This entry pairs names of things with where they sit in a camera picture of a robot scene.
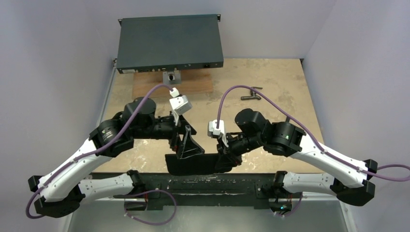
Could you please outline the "black zippered tool case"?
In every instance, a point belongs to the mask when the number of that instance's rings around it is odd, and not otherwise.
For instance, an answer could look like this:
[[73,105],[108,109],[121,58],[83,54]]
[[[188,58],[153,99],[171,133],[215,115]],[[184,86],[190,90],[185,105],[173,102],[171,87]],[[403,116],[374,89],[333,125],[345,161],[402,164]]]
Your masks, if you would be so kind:
[[218,154],[201,154],[185,159],[178,159],[176,154],[165,154],[169,174],[174,176],[214,174]]

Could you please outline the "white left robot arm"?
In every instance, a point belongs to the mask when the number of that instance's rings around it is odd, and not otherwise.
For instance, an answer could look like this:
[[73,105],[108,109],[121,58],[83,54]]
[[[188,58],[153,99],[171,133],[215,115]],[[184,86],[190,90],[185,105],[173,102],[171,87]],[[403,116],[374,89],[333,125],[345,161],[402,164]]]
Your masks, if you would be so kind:
[[26,215],[35,219],[60,218],[96,199],[146,195],[145,183],[136,170],[106,179],[86,179],[102,164],[132,149],[136,139],[167,140],[179,159],[204,154],[204,149],[192,138],[196,130],[183,116],[170,113],[157,117],[155,112],[156,103],[152,99],[135,99],[123,111],[103,121],[57,169],[44,176],[32,176],[28,183],[34,195],[28,206],[34,206],[36,215],[29,208]]

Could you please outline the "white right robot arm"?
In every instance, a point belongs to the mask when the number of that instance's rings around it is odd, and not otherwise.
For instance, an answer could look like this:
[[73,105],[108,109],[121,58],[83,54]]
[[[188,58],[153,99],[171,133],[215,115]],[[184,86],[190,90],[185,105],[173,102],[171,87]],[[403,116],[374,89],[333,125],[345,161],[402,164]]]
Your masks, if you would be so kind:
[[242,162],[242,155],[257,148],[276,155],[301,160],[320,169],[318,174],[278,171],[273,183],[262,192],[273,198],[295,193],[315,192],[335,196],[338,200],[363,206],[375,196],[371,174],[376,173],[374,160],[349,158],[313,140],[303,129],[286,121],[270,122],[252,109],[240,111],[235,119],[240,132],[227,133],[222,120],[208,123],[208,136],[217,139],[218,173],[230,171]]

